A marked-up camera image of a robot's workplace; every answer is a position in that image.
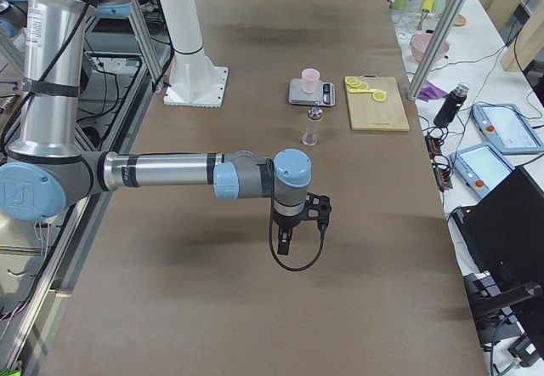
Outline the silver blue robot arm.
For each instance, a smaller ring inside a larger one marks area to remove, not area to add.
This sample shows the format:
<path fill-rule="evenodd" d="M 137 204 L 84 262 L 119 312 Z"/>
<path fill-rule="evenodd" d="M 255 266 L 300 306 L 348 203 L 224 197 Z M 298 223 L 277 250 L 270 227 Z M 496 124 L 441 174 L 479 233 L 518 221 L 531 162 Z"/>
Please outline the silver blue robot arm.
<path fill-rule="evenodd" d="M 21 130 L 3 143 L 1 208 L 40 221 L 92 194 L 121 187 L 211 185 L 221 199 L 268 197 L 279 227 L 277 250 L 287 254 L 292 230 L 309 219 L 311 162 L 297 149 L 274 159 L 231 154 L 120 155 L 75 145 L 86 19 L 127 14 L 131 0 L 27 0 Z"/>

